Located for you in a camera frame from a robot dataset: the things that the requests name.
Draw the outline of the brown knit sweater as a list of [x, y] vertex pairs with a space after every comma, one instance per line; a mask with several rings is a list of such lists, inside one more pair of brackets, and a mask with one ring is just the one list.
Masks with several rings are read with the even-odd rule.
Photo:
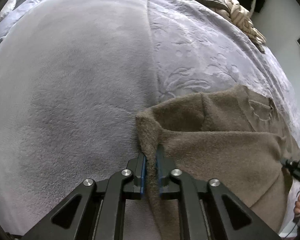
[[290, 220], [293, 180], [280, 160], [300, 160], [300, 148], [271, 98], [242, 85], [188, 94], [139, 112], [136, 127], [148, 160], [148, 200], [162, 239], [178, 239], [179, 222], [176, 203], [159, 198], [158, 145], [194, 178], [219, 179], [275, 232]]

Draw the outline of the plain lavender fleece blanket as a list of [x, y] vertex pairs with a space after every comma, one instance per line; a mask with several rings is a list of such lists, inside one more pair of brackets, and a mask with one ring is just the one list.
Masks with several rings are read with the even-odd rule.
[[148, 0], [43, 0], [0, 44], [0, 225], [22, 235], [138, 153], [157, 100]]

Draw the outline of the lavender embossed bedspread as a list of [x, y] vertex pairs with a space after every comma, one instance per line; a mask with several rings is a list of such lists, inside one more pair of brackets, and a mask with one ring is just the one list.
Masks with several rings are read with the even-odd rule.
[[[41, 1], [24, 2], [0, 22], [0, 44], [15, 24]], [[148, 0], [147, 9], [157, 77], [157, 100], [138, 110], [136, 115], [173, 98], [221, 92], [242, 85], [273, 100], [300, 148], [300, 114], [293, 88], [269, 49], [261, 53], [236, 26], [195, 0]], [[140, 153], [137, 127], [136, 136]], [[293, 181], [288, 194], [290, 220], [298, 187], [299, 184]], [[143, 200], [128, 202], [125, 238], [162, 239], [151, 211], [148, 192]]]

